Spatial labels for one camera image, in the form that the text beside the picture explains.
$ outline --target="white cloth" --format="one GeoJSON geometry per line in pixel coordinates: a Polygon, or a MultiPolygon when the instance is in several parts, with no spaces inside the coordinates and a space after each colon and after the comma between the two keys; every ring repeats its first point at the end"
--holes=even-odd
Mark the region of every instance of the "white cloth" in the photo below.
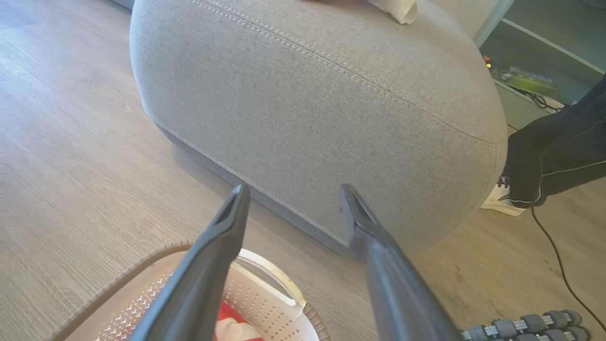
{"type": "Polygon", "coordinates": [[[400,24],[411,24],[417,16],[416,0],[368,0],[383,12],[391,14],[400,24]]]}

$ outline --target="shoelace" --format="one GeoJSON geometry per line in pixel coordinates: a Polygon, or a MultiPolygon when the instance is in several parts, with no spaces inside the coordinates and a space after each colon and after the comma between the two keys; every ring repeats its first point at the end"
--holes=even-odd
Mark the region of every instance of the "shoelace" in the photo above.
{"type": "Polygon", "coordinates": [[[499,178],[499,181],[496,184],[499,187],[505,186],[505,188],[508,188],[509,187],[509,182],[510,182],[509,177],[501,176],[499,178]]]}

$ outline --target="shoe sole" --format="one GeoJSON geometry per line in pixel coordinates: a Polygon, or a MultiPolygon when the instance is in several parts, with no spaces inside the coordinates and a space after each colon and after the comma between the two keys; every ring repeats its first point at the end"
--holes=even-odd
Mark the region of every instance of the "shoe sole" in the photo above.
{"type": "Polygon", "coordinates": [[[483,203],[482,206],[480,206],[480,208],[482,209],[491,209],[493,211],[497,211],[503,214],[507,214],[510,215],[512,217],[517,217],[518,215],[521,215],[522,212],[526,211],[526,209],[524,208],[516,208],[516,209],[512,209],[511,206],[505,206],[503,204],[493,204],[493,203],[483,203]]]}

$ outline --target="basket rim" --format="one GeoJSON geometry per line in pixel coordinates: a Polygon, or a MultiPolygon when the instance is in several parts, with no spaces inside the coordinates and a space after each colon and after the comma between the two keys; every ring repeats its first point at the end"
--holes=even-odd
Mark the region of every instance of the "basket rim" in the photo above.
{"type": "MultiPolygon", "coordinates": [[[[177,252],[188,251],[195,243],[195,240],[180,241],[164,245],[163,248],[156,249],[147,255],[143,256],[135,264],[122,271],[115,279],[97,292],[91,299],[84,303],[76,312],[67,318],[53,334],[48,338],[51,341],[64,341],[72,333],[78,329],[100,306],[113,297],[122,287],[128,282],[137,277],[143,270],[158,260],[177,252]]],[[[319,341],[330,341],[330,336],[326,330],[324,322],[320,318],[318,312],[307,302],[303,308],[303,314],[311,322],[319,341]]]]}

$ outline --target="person's leg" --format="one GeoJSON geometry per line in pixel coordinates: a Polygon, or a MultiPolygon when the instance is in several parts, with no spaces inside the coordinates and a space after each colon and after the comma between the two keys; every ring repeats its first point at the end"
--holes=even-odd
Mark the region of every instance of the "person's leg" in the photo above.
{"type": "Polygon", "coordinates": [[[503,175],[481,207],[515,216],[534,195],[540,206],[548,195],[603,177],[603,168],[593,166],[606,160],[605,116],[606,77],[574,106],[510,136],[503,175]]]}

